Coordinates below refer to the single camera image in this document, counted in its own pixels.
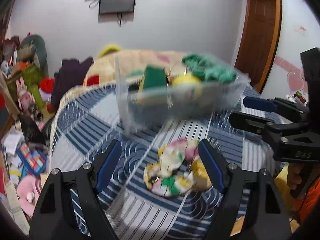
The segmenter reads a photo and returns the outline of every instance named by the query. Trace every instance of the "crumpled colorful cloth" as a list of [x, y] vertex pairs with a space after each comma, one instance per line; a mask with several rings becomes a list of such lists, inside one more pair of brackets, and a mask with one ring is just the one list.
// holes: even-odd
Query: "crumpled colorful cloth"
[[[179, 139], [158, 150], [159, 162], [145, 167], [143, 179], [147, 188], [156, 195], [171, 197], [189, 190], [204, 191], [212, 184], [198, 153], [198, 141]], [[190, 170], [183, 176], [174, 175], [182, 162], [190, 162]]]
[[237, 74], [232, 68], [213, 56], [190, 54], [182, 59], [192, 75], [202, 81], [215, 80], [221, 83], [234, 82]]

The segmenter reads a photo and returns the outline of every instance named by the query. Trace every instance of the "human hand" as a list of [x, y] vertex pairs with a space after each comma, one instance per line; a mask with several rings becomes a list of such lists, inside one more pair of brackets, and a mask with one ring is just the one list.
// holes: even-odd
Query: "human hand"
[[287, 185], [290, 189], [296, 189], [302, 182], [299, 173], [303, 168], [303, 163], [289, 163]]

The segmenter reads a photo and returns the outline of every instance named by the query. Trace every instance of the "pink stuffed rabbit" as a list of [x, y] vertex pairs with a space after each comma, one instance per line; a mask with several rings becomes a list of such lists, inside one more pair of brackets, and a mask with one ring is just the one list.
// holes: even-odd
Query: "pink stuffed rabbit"
[[29, 105], [35, 102], [34, 97], [28, 92], [27, 87], [24, 84], [24, 80], [21, 77], [20, 83], [19, 80], [16, 80], [17, 85], [17, 95], [19, 96], [19, 107], [21, 111], [28, 111]]

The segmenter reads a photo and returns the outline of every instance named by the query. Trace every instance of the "green cloth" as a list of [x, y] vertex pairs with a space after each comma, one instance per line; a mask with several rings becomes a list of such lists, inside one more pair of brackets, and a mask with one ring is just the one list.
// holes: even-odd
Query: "green cloth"
[[161, 186], [167, 186], [167, 189], [171, 192], [173, 195], [180, 194], [180, 190], [176, 188], [174, 185], [176, 179], [174, 176], [171, 176], [169, 178], [163, 178], [161, 181]]
[[220, 61], [211, 56], [191, 54], [182, 59], [192, 75], [202, 81], [215, 80], [221, 83], [234, 82], [237, 74], [232, 68], [224, 66]]

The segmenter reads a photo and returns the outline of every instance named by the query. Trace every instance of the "yellow ball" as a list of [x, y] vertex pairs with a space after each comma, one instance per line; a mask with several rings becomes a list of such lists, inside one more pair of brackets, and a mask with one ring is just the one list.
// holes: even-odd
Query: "yellow ball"
[[190, 84], [190, 85], [196, 85], [201, 83], [201, 80], [191, 74], [186, 74], [186, 75], [180, 75], [178, 77], [176, 77], [173, 80], [172, 86], [179, 86], [179, 85], [186, 85], [186, 84]]

